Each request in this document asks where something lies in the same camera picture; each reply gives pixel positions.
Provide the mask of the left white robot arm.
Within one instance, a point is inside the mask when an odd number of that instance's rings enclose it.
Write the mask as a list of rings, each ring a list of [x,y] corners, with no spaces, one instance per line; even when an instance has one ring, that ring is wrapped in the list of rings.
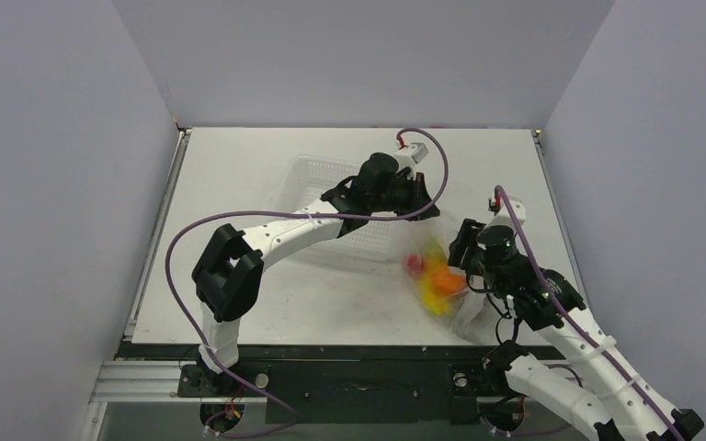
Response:
[[[225,395],[236,386],[240,320],[255,305],[261,278],[271,266],[312,245],[351,234],[377,213],[408,221],[439,215],[424,175],[416,169],[426,155],[425,149],[374,153],[356,174],[285,220],[243,230],[227,223],[214,231],[191,273],[202,305],[206,342],[199,357],[207,389]]]

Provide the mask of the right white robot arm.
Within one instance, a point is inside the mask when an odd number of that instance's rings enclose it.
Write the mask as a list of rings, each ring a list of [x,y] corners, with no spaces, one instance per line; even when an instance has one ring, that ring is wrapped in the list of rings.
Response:
[[[591,440],[694,439],[705,427],[697,412],[677,407],[636,371],[575,287],[519,251],[518,232],[502,216],[489,223],[466,219],[450,243],[448,264],[467,278],[481,277],[483,292],[507,304],[581,382],[559,377],[525,347],[506,341],[487,357],[484,385],[527,395]]]

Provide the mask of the clear plastic bag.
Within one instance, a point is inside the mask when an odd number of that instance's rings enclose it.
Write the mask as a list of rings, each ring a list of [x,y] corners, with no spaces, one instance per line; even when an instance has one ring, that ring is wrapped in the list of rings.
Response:
[[[450,266],[450,244],[461,221],[442,214],[409,222],[402,236],[401,267],[416,302],[434,324],[471,345],[492,342],[493,309],[472,291],[463,271]]]

